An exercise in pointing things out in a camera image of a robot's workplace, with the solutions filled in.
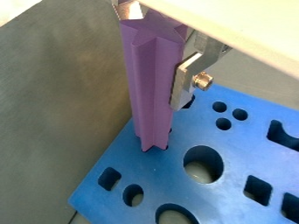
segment rectangular hole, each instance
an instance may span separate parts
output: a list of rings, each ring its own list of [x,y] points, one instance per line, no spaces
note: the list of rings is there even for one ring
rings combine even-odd
[[[286,134],[283,124],[274,120],[270,124],[267,139],[284,147],[299,151],[299,138]]]
[[[267,206],[271,192],[272,192],[272,186],[266,181],[254,176],[247,177],[244,195],[250,199],[252,199],[260,205]]]
[[[299,223],[299,198],[291,193],[284,194],[282,214],[295,223]]]
[[[97,184],[107,190],[112,191],[121,179],[121,174],[111,167],[108,167],[97,178]]]

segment gray surface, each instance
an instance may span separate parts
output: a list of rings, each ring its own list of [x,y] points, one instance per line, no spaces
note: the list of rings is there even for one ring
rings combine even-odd
[[[242,52],[232,50],[208,72],[220,85],[299,109],[299,80]]]
[[[79,213],[76,213],[71,224],[89,224],[89,222],[85,220],[85,218]]]
[[[0,28],[0,223],[68,223],[131,116],[120,49],[104,1],[43,0]]]

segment small round hole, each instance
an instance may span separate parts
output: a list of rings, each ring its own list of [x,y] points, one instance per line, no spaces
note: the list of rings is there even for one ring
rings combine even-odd
[[[246,121],[248,119],[248,112],[242,108],[236,108],[232,115],[240,121]]]
[[[223,113],[224,111],[227,111],[227,104],[222,101],[215,101],[212,104],[212,109],[219,112]]]
[[[129,185],[123,194],[123,200],[129,207],[136,207],[144,199],[144,190],[140,185]]]
[[[161,205],[155,213],[156,224],[199,224],[192,213],[175,204]]]
[[[216,125],[220,130],[228,130],[231,128],[231,122],[227,118],[219,118]]]
[[[192,147],[183,158],[187,174],[203,184],[210,184],[220,178],[223,166],[220,154],[204,145]]]

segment square hole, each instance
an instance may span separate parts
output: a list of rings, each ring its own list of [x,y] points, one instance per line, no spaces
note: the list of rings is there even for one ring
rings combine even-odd
[[[288,192],[284,194],[282,213],[288,220],[299,223],[299,198]]]
[[[247,177],[244,195],[250,199],[252,199],[260,205],[267,206],[271,192],[272,192],[272,186],[264,180],[254,176]]]
[[[121,179],[121,174],[111,167],[108,167],[97,178],[97,184],[108,191],[113,190],[117,181]]]

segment white panel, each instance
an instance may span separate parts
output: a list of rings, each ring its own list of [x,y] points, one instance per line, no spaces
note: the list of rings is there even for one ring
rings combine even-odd
[[[41,0],[0,0],[0,26],[17,17]]]
[[[299,79],[299,1],[140,0]]]

